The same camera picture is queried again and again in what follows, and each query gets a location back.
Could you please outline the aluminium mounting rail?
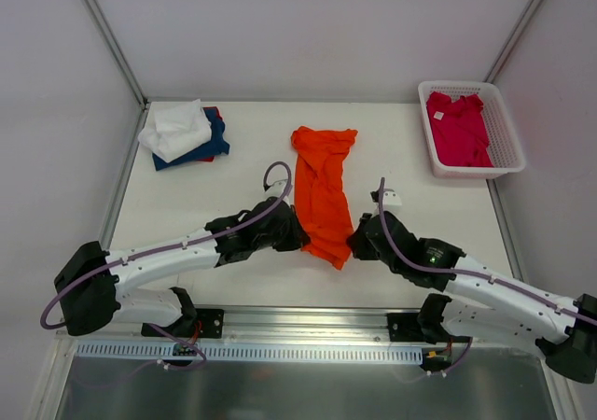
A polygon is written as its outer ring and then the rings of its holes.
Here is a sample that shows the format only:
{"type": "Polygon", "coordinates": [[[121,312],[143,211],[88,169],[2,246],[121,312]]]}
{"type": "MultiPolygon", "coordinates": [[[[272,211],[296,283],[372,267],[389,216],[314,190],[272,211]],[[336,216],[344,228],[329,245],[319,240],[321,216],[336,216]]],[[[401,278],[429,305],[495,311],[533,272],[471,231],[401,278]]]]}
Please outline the aluminium mounting rail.
{"type": "Polygon", "coordinates": [[[444,333],[449,342],[465,343],[473,338],[482,343],[501,344],[528,352],[536,350],[535,341],[547,338],[531,323],[515,320],[495,310],[470,303],[452,301],[438,322],[424,320],[417,309],[318,309],[242,306],[197,306],[225,311],[222,343],[304,343],[373,344],[391,343],[386,315],[415,312],[424,332],[444,333]]]}

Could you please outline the magenta t-shirt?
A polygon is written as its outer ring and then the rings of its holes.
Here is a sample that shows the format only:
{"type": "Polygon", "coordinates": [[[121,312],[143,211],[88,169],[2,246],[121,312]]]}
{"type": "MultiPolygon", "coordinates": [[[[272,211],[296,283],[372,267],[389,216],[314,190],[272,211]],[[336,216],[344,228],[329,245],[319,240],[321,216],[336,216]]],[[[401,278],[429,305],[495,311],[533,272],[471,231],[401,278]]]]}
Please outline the magenta t-shirt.
{"type": "Polygon", "coordinates": [[[437,156],[443,165],[493,168],[483,108],[484,103],[476,94],[461,95],[455,100],[438,91],[430,94],[426,109],[437,156]]]}

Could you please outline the orange t-shirt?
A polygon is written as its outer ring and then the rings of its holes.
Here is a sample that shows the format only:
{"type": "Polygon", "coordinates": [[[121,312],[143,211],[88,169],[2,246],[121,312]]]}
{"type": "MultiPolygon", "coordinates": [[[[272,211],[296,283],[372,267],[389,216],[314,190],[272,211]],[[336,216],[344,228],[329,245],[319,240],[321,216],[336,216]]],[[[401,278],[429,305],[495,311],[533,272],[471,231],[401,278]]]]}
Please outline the orange t-shirt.
{"type": "Polygon", "coordinates": [[[294,202],[310,242],[302,249],[341,270],[351,255],[354,233],[343,189],[343,163],[358,131],[314,130],[306,126],[291,135],[297,153],[294,202]]]}

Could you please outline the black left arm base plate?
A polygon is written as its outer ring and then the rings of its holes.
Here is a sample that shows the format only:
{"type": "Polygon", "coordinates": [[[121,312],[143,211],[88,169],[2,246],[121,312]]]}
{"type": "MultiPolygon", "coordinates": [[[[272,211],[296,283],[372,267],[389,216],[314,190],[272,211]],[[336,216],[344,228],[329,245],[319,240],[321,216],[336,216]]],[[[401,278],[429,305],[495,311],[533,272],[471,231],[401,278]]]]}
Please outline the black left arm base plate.
{"type": "Polygon", "coordinates": [[[183,313],[181,310],[161,315],[157,320],[144,323],[141,327],[143,337],[160,337],[161,333],[151,324],[178,339],[207,338],[220,339],[224,326],[225,311],[216,308],[191,308],[183,313]]]}

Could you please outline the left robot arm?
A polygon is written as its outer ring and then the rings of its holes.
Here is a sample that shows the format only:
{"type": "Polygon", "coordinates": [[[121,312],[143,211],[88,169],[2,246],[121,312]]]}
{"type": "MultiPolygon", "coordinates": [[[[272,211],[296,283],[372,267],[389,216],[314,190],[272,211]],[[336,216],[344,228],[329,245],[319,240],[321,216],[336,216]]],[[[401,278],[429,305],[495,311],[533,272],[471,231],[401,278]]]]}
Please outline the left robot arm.
{"type": "Polygon", "coordinates": [[[270,197],[169,244],[109,251],[98,242],[85,243],[54,279],[61,325],[72,336],[91,334],[112,322],[144,329],[156,325],[173,336],[187,336],[197,319],[187,291],[149,289],[147,284],[245,261],[262,249],[299,250],[309,242],[295,207],[270,197]]]}

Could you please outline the blue folded t-shirt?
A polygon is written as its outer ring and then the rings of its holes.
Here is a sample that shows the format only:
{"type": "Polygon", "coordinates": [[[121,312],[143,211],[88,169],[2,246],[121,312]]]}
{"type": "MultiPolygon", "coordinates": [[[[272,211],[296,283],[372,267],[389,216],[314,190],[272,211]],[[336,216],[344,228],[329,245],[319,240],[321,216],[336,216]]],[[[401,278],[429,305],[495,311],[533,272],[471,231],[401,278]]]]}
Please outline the blue folded t-shirt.
{"type": "Polygon", "coordinates": [[[152,161],[157,172],[195,161],[212,162],[217,156],[229,155],[230,145],[224,138],[226,123],[220,114],[219,108],[208,106],[203,109],[203,112],[211,122],[211,139],[170,162],[166,162],[153,154],[152,161]]]}

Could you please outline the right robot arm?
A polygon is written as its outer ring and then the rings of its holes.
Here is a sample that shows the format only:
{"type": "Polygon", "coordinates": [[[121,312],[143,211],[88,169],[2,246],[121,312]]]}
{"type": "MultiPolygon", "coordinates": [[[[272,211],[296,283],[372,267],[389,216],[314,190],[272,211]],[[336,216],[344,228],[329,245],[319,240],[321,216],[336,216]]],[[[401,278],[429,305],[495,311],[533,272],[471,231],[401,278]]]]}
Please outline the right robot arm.
{"type": "Polygon", "coordinates": [[[416,317],[427,343],[473,338],[542,359],[561,376],[596,379],[596,300],[571,299],[492,274],[461,248],[418,238],[391,213],[365,213],[347,241],[355,259],[377,260],[428,289],[416,317]]]}

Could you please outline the white folded t-shirt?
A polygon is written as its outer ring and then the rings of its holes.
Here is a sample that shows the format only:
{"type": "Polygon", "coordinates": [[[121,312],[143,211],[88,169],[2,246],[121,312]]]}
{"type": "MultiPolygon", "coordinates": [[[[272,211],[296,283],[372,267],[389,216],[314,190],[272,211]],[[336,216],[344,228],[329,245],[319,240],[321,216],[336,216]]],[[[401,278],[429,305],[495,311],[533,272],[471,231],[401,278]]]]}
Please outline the white folded t-shirt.
{"type": "Polygon", "coordinates": [[[211,122],[197,99],[171,108],[157,110],[154,123],[138,134],[139,143],[169,163],[208,143],[211,122]]]}

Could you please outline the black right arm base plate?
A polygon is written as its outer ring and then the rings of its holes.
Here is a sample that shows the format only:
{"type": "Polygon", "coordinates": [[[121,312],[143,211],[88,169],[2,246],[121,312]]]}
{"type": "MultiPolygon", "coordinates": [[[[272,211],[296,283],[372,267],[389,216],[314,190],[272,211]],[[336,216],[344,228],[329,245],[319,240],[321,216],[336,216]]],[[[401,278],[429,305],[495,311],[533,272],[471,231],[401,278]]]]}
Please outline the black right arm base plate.
{"type": "Polygon", "coordinates": [[[415,312],[394,312],[386,315],[387,331],[391,343],[447,343],[444,333],[429,333],[422,330],[415,312]]]}

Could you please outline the white plastic basket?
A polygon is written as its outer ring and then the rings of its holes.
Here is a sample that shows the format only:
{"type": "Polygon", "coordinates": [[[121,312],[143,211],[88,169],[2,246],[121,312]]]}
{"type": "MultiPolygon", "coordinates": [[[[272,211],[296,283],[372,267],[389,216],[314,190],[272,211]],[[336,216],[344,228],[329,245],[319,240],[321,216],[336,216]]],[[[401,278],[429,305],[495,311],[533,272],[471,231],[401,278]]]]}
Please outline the white plastic basket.
{"type": "Polygon", "coordinates": [[[418,95],[434,176],[495,179],[525,168],[521,142],[496,86],[424,81],[418,95]]]}

